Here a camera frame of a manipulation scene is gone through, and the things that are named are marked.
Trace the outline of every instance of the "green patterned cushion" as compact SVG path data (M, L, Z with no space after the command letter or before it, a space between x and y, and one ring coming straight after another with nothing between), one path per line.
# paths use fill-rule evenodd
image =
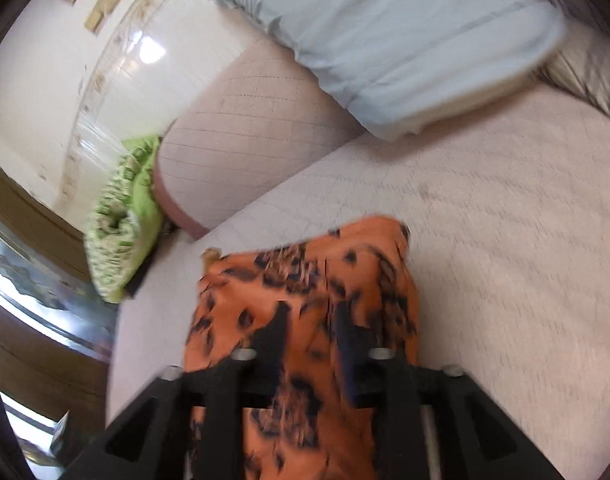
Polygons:
M156 243L163 213L151 193L159 136L124 142L130 152L102 190L85 235L85 251L99 294L118 303L123 288Z

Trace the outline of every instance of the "orange leopard print cloth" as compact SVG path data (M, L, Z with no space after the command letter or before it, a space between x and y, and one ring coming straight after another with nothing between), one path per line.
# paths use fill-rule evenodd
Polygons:
M416 363L418 294L405 266L407 241L404 224L374 216L305 242L224 256L200 280L186 371L246 346L280 302L290 308L272 406L243 413L246 480L376 478L373 410L352 408L342 395L333 319L336 304L350 302L354 323L371 329L374 346ZM195 408L194 452L202 414Z

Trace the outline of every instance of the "fabric sheet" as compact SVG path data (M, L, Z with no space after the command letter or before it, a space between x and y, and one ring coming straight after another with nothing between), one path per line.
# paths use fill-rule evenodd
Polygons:
M194 242L121 306L112 413L180 364L200 255L281 246L381 213L410 230L419 362L458 363L566 480L610 462L610 120L537 84L395 143L365 134Z
M224 0L395 140L524 83L563 39L547 0Z
M200 280L187 371L248 346L278 304L290 308L274 402L243 414L248 480L376 478L373 410L356 410L342 395L334 312L348 304L354 323L371 329L375 347L416 362L418 294L405 265L408 236L393 218L366 218L312 240L225 256ZM195 408L194 457L203 413Z

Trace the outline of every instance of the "wall switch plate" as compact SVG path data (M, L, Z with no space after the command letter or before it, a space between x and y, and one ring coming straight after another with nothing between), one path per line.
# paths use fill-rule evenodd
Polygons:
M120 1L121 0L98 0L85 21L85 28L97 36L101 31L102 26L107 21L107 17L114 12L114 9Z

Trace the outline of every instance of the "pillow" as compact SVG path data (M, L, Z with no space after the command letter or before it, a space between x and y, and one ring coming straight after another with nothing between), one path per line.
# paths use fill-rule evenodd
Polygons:
M578 20L568 27L560 51L538 73L610 118L610 37Z
M508 93L564 36L547 0L223 0L395 140Z
M176 225L200 238L363 132L290 50L262 38L165 134L154 195Z
M281 246L374 213L409 227L420 363L462 365L566 480L599 478L610 462L610 120L545 84L393 144L361 136L203 240L177 238L121 309L109 412L181 363L203 251Z
M151 193L152 167L160 136L123 141L130 152L102 190L85 234L85 252L94 286L109 303L119 303L123 288L152 250L163 213Z
M610 117L610 1L551 0L568 17L560 51L541 68L544 81Z

